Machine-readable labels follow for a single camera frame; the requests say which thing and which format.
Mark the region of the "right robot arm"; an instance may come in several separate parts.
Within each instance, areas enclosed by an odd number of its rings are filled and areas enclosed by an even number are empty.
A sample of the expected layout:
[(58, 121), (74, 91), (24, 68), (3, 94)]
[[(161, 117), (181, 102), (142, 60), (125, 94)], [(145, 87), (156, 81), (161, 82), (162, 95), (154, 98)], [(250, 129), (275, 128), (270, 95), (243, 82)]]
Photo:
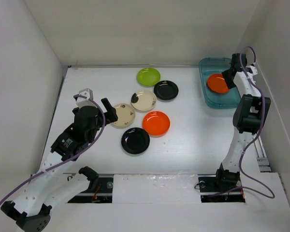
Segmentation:
[(222, 72), (227, 87), (236, 87), (241, 99), (232, 119), (234, 133), (229, 151), (214, 178), (219, 192), (239, 189), (236, 184), (243, 172), (244, 154), (260, 136), (271, 105), (270, 98), (264, 96), (253, 79), (258, 73), (254, 65), (247, 65), (245, 54), (236, 53), (232, 55), (231, 67)]

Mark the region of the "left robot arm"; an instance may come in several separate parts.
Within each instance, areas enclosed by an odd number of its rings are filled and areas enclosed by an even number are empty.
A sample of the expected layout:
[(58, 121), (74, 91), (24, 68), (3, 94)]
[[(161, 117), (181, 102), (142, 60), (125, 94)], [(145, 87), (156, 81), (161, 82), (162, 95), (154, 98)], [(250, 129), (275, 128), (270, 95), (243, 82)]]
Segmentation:
[(25, 232), (41, 232), (51, 219), (51, 211), (83, 191), (98, 187), (99, 174), (88, 166), (81, 168), (66, 184), (55, 189), (60, 177), (101, 136), (104, 127), (116, 122), (115, 108), (107, 98), (101, 100), (104, 112), (89, 97), (75, 95), (74, 121), (54, 141), (38, 173), (24, 182), (27, 187), (15, 200), (4, 200), (1, 211)]

